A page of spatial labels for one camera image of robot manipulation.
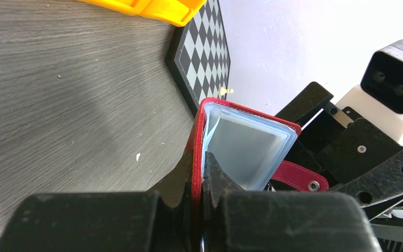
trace white wall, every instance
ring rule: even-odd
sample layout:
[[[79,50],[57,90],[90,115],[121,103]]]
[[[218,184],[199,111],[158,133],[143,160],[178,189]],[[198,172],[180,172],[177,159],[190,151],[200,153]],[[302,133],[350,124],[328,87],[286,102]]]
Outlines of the white wall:
[[[228,100],[276,114],[308,83],[336,97],[374,51],[403,39],[403,0],[220,0],[231,69]]]

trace checkerboard pattern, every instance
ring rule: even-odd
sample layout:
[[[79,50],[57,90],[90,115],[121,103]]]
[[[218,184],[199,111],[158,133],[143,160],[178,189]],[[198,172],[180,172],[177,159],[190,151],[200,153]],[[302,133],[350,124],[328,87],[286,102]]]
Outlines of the checkerboard pattern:
[[[230,59],[218,0],[208,0],[183,28],[176,49],[178,73],[171,73],[181,75],[174,79],[184,82],[188,92],[182,94],[190,95],[186,101],[198,108],[206,97],[226,99],[219,92],[228,87]]]

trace wooden table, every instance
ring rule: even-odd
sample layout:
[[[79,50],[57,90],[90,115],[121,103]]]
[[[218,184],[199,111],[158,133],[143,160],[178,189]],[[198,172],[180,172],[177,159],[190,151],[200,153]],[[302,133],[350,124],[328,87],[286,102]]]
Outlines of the wooden table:
[[[29,194],[145,190],[174,167],[193,117],[163,61],[172,32],[74,0],[0,1],[0,234]]]

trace red stitching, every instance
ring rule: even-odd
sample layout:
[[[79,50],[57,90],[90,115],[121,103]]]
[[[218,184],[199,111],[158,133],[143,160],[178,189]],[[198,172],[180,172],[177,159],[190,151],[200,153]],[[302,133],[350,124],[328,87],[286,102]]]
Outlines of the red stitching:
[[[291,163],[291,162],[289,162],[289,161],[283,161],[282,164],[289,165],[289,166],[291,166],[291,167],[294,167],[294,168],[300,170],[301,172],[306,172],[306,173],[310,174],[311,176],[317,178],[317,180],[319,180],[319,181],[321,182],[321,186],[323,186],[322,189],[327,189],[327,188],[328,188],[328,183],[327,183],[327,181],[326,181],[323,177],[321,177],[321,176],[315,174],[314,172],[311,172],[311,171],[309,171],[309,170],[307,170],[307,169],[304,169],[304,168],[302,168],[302,167],[299,167],[298,165],[295,165],[295,164],[293,164],[293,163]]]
[[[248,111],[242,110],[242,109],[240,109],[240,108],[234,108],[234,107],[232,107],[232,106],[230,106],[230,105],[228,105],[228,104],[220,103],[220,102],[218,102],[218,101],[209,101],[209,102],[214,102],[214,103],[219,104],[219,105],[227,106],[228,108],[240,110],[240,111],[242,111],[242,112],[245,112],[246,114],[250,114],[250,115],[253,115],[253,116],[258,116],[258,117],[261,117],[261,118],[265,118],[265,117],[260,116],[260,115],[258,115],[258,114],[252,114],[252,113],[250,113],[250,112],[248,112]],[[296,127],[294,127],[294,126],[292,126],[292,125],[288,125],[288,124],[285,124],[285,125],[287,125],[287,126],[290,127],[291,129],[293,129],[293,130],[296,132],[297,135],[300,134],[300,132],[298,132],[298,129],[296,129]]]
[[[275,180],[278,180],[280,182],[283,182],[285,184],[291,185],[292,187],[296,188],[299,191],[303,191],[303,188],[301,188],[300,186],[297,186],[296,184],[289,182],[288,180],[284,180],[281,177],[275,177]]]

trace yellow plastic bin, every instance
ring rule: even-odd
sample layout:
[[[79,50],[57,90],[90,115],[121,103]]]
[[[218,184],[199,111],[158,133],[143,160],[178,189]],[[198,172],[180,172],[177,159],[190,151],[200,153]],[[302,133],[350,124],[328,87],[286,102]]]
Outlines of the yellow plastic bin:
[[[129,15],[185,26],[206,0],[80,0]]]

